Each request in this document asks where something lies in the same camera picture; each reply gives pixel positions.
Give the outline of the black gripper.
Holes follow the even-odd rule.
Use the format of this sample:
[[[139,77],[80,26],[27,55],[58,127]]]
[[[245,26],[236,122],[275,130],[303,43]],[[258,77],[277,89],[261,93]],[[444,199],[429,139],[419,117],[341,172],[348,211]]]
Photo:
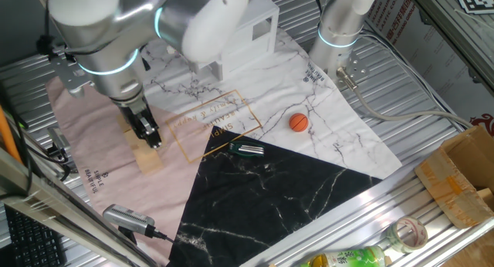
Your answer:
[[[117,106],[138,139],[144,140],[153,149],[158,149],[162,145],[159,126],[145,98],[119,100]]]

